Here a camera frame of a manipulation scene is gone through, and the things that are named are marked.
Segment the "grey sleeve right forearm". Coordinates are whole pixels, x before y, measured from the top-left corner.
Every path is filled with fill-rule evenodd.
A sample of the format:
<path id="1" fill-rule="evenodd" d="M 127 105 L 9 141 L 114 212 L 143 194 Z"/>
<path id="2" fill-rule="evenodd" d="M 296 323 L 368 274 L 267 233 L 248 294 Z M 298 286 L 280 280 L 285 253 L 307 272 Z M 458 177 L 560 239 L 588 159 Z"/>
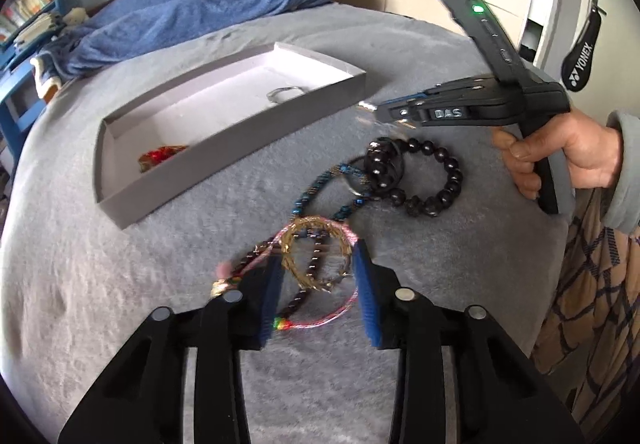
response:
<path id="1" fill-rule="evenodd" d="M 622 136 L 620 173 L 611 189 L 601 199 L 602 222 L 606 227 L 633 235 L 639 227 L 639 135 L 637 116 L 615 111 L 608 116 L 608 126 Z"/>

